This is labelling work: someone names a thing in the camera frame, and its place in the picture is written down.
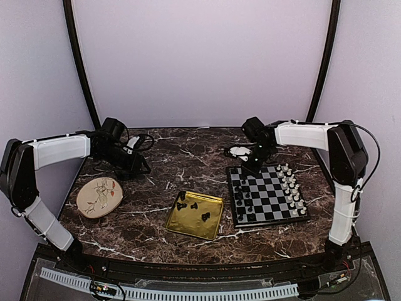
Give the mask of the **black silver chess board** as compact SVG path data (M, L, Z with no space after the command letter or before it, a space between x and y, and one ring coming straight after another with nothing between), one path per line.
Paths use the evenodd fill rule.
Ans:
M231 197L232 218L235 228L272 226L277 224L288 224L310 220L308 208L306 216L291 217L288 205L286 204L286 200L284 198L284 192L281 190L280 181L276 172L276 166L270 164L267 166L262 166L259 174L257 174L255 177L248 174L248 176L251 177L249 182L251 186L251 196L253 199L255 212L254 215L256 216L256 220L246 224L237 224L236 214L233 211L234 205L229 171L230 168L231 167L226 168L226 175Z

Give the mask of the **gold square tray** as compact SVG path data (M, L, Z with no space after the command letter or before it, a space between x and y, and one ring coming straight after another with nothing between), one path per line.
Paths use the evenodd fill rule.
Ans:
M224 209L222 198L180 191L169 211L167 230L204 240L214 240Z

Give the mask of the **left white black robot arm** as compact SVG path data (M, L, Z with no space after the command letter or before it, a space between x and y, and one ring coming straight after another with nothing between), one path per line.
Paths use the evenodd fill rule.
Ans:
M127 126L108 117L100 128L81 130L40 139L7 142L1 160L1 192L11 204L13 215L22 218L42 239L65 253L63 261L75 273L88 269L88 259L82 255L82 244L55 216L43 200L40 189L50 179L57 166L91 158L108 163L119 180L131 180L148 174L150 167L144 152L155 139L150 134L127 136Z

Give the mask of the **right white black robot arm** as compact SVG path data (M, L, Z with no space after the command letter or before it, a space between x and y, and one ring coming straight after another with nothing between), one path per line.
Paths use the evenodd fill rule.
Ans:
M367 150L358 133L361 126L351 120L333 123L279 120L265 125L252 117L241 129L255 145L242 164L252 176L259 173L262 164L276 153L279 145L309 147L328 153L330 176L335 185L335 205L320 267L326 272L335 271L343 263L349 241L355 236L360 195L371 178L366 173Z

